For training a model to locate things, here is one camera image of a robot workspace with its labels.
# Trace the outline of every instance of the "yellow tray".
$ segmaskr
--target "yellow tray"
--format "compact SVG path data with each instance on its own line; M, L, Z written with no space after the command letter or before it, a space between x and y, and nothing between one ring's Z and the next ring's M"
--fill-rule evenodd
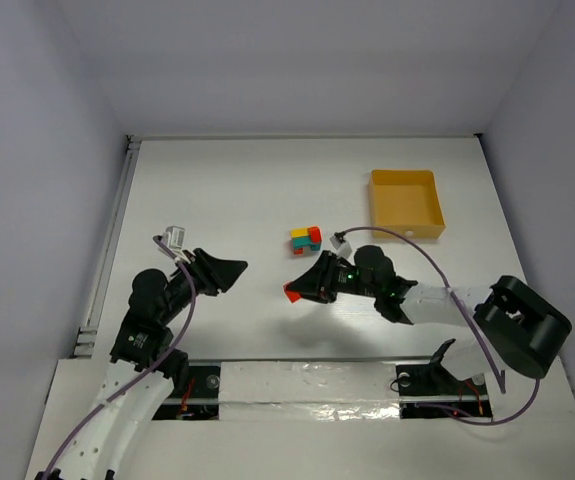
M445 230L430 170L373 170L369 181L372 225L410 238L438 238ZM391 238L383 232L374 237Z

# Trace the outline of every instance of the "white wall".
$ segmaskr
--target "white wall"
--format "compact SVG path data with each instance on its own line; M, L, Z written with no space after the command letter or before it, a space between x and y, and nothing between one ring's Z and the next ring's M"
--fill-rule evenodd
M575 387L575 0L564 0L483 136L528 279L574 330L564 360Z
M24 478L71 352L122 130L54 2L0 0L0 479Z
M558 0L59 0L129 133L482 132Z

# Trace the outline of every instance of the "white platform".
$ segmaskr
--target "white platform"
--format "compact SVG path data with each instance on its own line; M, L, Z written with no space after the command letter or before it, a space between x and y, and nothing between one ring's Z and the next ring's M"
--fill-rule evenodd
M315 257L293 257L289 230L368 225L373 169L434 172L447 228L423 242L454 286L491 285L522 270L476 138L144 141L118 242L94 358L106 358L127 310L134 275L170 272L151 236L170 224L186 246L249 268L230 293L200 298L182 348L193 359L380 358L428 355L465 328L392 325L372 301L340 296L325 306L290 304L282 286ZM352 244L373 243L354 233ZM440 279L410 247L379 241L399 274ZM178 328L179 321L172 324Z
M56 446L85 415L105 367L104 362L94 360L59 363L26 480L33 480L45 468ZM245 391L244 385L259 388L253 375L238 375L236 380L240 392ZM498 418L515 412L533 385L512 372L507 380L510 393L505 396L490 385ZM276 392L288 387L289 395L295 392L293 382L281 385L280 377L272 387ZM347 397L360 393L349 383L346 390ZM260 418L152 422L120 480L575 478L575 402L559 361L543 381L529 412L502 427L470 427L450 419Z
M366 185L376 168L433 170L447 229L439 241L424 245L455 286L490 285L501 274L522 276L476 139L144 142L94 358L59 363L27 479L45 468L56 445L87 412L125 315L133 276L151 267L171 270L150 239L169 224L187 228L188 246L250 264L230 293L199 299L181 344L194 360L417 356L433 353L448 336L469 339L459 327L391 325L366 299L342 297L324 306L292 305L284 297L282 285L314 261L292 257L289 229L315 224L328 236L368 224ZM371 237L354 234L351 241L358 246ZM379 244L401 275L439 285L409 247ZM256 373L233 379L237 395L258 393L262 375L244 367L240 372ZM365 391L364 378L359 380L342 384L348 397L352 385L362 385L354 396ZM375 379L369 388L395 407L386 380ZM533 386L508 372L508 394L501 396L489 375L487 380L497 418L520 408ZM265 384L272 390L260 392L269 395L260 398L299 398L291 377L272 375ZM232 381L223 378L223 385ZM233 413L237 420L152 422L121 480L575 478L575 402L559 361L529 412L497 428L450 419L328 422L285 415L276 420L275 412L258 414L253 407Z

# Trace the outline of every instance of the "screw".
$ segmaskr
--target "screw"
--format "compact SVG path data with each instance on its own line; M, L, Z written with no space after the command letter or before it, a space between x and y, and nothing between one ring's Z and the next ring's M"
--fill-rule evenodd
M207 388L218 388L220 386L220 378L218 375L210 375L207 377Z
M473 377L471 377L471 381L474 383L474 385L484 385L485 384L485 376L480 374L480 375L474 375Z
M402 372L398 375L398 385L403 388L407 388L411 385L411 379L409 378L409 374L407 372Z

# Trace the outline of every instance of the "colored block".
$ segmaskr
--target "colored block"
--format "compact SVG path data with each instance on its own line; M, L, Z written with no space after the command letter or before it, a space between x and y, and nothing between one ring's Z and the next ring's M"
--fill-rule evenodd
M293 248L308 247L311 245L311 240L309 239L309 237L292 238L291 245Z
M290 292L289 290L287 290L287 285L289 285L289 283L286 283L283 286L283 290L285 291L285 295L287 295L287 298L289 298L289 301L291 303L294 303L295 301L300 300L301 299L300 294L296 292Z
M296 228L295 230L291 231L291 238L298 238L298 237L308 237L309 232L306 228Z
M309 232L309 238L311 238L311 241L313 243L322 243L323 238L320 235L320 228L318 227L309 227L307 229L307 231Z

